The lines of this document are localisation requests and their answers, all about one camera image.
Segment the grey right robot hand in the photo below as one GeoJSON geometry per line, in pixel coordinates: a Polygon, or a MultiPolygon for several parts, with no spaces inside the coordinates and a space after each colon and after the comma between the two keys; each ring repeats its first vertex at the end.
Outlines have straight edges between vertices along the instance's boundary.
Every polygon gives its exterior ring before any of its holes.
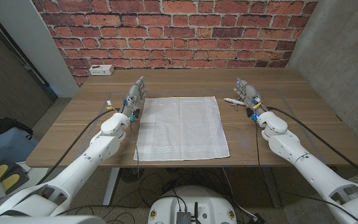
{"type": "Polygon", "coordinates": [[[267,111],[257,90],[247,81],[238,78],[234,91],[244,102],[248,117],[254,116],[257,118],[267,111]]]}

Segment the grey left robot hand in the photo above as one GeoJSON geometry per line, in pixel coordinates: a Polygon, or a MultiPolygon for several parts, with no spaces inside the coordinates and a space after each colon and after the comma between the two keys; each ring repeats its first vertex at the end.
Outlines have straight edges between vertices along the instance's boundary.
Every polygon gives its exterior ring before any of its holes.
{"type": "Polygon", "coordinates": [[[130,117],[134,111],[139,109],[142,100],[145,98],[145,78],[140,77],[129,89],[121,113],[130,117]]]}

